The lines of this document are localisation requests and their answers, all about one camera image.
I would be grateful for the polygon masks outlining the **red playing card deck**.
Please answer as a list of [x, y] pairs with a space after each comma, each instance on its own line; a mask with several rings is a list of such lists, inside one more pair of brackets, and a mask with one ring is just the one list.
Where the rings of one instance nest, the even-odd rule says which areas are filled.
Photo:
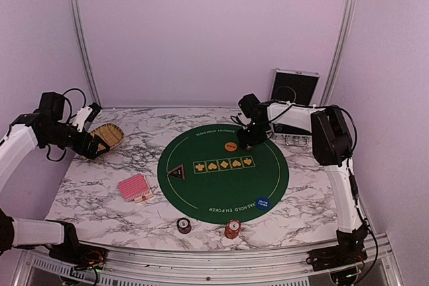
[[118, 189], [125, 202], [139, 203], [154, 196], [145, 176], [137, 174], [118, 183]]

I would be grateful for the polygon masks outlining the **left aluminium frame post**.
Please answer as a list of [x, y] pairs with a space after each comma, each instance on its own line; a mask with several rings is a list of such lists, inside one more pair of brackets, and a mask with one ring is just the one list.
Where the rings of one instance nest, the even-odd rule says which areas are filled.
[[95, 82], [95, 76], [93, 74], [93, 69], [90, 62], [88, 46], [86, 44], [86, 40], [84, 36], [84, 26], [83, 26], [82, 17], [80, 14], [79, 0], [69, 0], [69, 2], [70, 2], [72, 21], [74, 25], [74, 32], [75, 32], [76, 41], [78, 44], [78, 50], [80, 53], [80, 58], [82, 60], [84, 75], [86, 78], [86, 82], [88, 84], [90, 96], [98, 105], [102, 105], [101, 98]]

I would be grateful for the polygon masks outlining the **orange big blind button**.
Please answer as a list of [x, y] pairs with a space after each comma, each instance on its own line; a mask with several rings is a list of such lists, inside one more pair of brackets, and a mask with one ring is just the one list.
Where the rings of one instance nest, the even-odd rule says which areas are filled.
[[234, 152], [238, 149], [238, 145], [235, 142], [226, 142], [225, 150], [228, 152]]

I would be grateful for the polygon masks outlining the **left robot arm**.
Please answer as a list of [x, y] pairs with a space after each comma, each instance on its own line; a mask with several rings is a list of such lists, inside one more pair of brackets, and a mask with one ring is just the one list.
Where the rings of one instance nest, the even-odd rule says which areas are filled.
[[[94, 120], [101, 108], [97, 103], [84, 105], [76, 114], [63, 117], [70, 105], [65, 94], [45, 92], [39, 107], [19, 115], [1, 140], [1, 185], [4, 186], [17, 166], [35, 148], [73, 150], [87, 159], [108, 152], [110, 145], [85, 124]], [[57, 220], [28, 220], [1, 214], [1, 251], [12, 248], [51, 246], [50, 256], [69, 263], [93, 261], [102, 252], [80, 244], [73, 224]]]

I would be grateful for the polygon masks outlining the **red poker chip stack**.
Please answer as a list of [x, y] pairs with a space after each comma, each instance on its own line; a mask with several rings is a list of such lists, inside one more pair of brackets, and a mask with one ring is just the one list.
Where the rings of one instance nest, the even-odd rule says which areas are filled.
[[239, 220], [232, 219], [227, 222], [227, 225], [225, 226], [224, 235], [228, 239], [234, 239], [238, 237], [240, 231], [241, 231], [241, 222]]

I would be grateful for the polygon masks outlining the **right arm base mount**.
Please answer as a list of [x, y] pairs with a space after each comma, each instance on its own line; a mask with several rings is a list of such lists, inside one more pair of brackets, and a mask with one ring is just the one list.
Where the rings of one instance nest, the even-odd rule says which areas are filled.
[[322, 271], [358, 263], [367, 258], [365, 249], [342, 253], [339, 246], [331, 246], [310, 251], [306, 258], [306, 263], [312, 266], [313, 271]]

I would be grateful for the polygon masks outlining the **round green poker mat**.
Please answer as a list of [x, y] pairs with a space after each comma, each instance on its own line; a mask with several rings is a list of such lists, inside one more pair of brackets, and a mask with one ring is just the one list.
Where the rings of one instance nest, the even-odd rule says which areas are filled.
[[[238, 143], [238, 127], [213, 124], [193, 128], [173, 139], [158, 161], [158, 183], [166, 199], [181, 213], [212, 224], [232, 219], [247, 222], [267, 214], [281, 201], [289, 168], [280, 148], [270, 140], [251, 150], [225, 150]], [[168, 175], [183, 164], [185, 180]], [[269, 210], [256, 199], [269, 198]]]

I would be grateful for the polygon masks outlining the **front aluminium rail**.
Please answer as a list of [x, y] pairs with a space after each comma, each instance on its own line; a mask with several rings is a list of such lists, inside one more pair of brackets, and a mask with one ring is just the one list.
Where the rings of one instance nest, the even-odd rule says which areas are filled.
[[154, 251], [108, 246], [103, 268], [73, 271], [45, 248], [23, 251], [12, 285], [338, 285], [347, 267], [313, 271], [314, 248], [335, 240], [247, 251]]

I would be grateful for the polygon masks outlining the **black triangular dealer button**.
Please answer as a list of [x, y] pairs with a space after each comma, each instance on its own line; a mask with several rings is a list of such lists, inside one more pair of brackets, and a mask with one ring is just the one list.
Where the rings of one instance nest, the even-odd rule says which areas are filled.
[[181, 165], [175, 167], [174, 169], [170, 170], [168, 172], [168, 175], [171, 177], [178, 178], [180, 180], [185, 180], [186, 177], [185, 177], [185, 173], [184, 173], [184, 165], [181, 164]]

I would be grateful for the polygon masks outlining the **aluminium poker chip case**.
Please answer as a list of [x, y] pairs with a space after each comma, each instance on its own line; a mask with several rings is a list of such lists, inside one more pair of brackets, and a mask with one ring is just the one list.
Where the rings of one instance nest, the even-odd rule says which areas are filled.
[[[317, 72], [275, 68], [270, 99], [309, 105], [319, 78]], [[306, 147], [310, 142], [310, 134], [289, 125], [275, 123], [273, 132], [282, 135], [287, 146]]]

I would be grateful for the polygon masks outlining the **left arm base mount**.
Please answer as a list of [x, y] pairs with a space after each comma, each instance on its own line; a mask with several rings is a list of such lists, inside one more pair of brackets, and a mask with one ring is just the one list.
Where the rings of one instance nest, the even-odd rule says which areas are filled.
[[86, 244], [81, 245], [77, 250], [60, 245], [55, 245], [49, 250], [50, 257], [80, 268], [103, 266], [106, 254], [105, 248]]

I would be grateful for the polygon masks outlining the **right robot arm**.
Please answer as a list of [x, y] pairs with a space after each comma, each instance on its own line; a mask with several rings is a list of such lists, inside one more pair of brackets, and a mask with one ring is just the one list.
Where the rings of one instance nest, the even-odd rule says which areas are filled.
[[359, 190], [353, 173], [352, 155], [357, 136], [349, 132], [347, 113], [337, 105], [304, 106], [294, 102], [261, 102], [254, 94], [238, 103], [249, 119], [237, 131], [240, 147], [249, 149], [268, 139], [276, 125], [287, 125], [309, 134], [312, 153], [329, 178], [338, 215], [338, 245], [332, 259], [340, 265], [363, 254], [368, 227], [359, 209]]

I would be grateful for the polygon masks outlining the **black poker chip stack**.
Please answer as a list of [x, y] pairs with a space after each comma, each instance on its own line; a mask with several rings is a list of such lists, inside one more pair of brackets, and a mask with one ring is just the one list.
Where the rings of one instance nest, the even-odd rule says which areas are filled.
[[192, 230], [192, 225], [187, 218], [179, 218], [176, 222], [176, 226], [181, 234], [188, 234]]

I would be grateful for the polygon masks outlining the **right aluminium frame post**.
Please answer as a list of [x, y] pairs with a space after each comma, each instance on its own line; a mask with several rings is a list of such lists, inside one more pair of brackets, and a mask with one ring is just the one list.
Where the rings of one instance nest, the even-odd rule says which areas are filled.
[[341, 60], [343, 57], [343, 52], [345, 44], [347, 42], [347, 37], [351, 30], [353, 17], [355, 13], [355, 6], [357, 0], [345, 0], [345, 6], [343, 10], [343, 17], [341, 20], [341, 25], [339, 29], [339, 36], [336, 41], [336, 46], [334, 49], [334, 54], [332, 57], [332, 62], [330, 64], [330, 69], [326, 79], [326, 84], [322, 92], [320, 103], [326, 105], [329, 103], [332, 96], [336, 79], [339, 75], [339, 70], [341, 66]]

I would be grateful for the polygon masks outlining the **blue small blind button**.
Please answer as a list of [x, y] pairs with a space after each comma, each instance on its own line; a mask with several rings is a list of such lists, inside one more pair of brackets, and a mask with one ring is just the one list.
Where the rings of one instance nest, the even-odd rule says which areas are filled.
[[269, 198], [260, 197], [260, 198], [256, 199], [255, 206], [259, 210], [269, 210], [271, 207], [271, 201]]

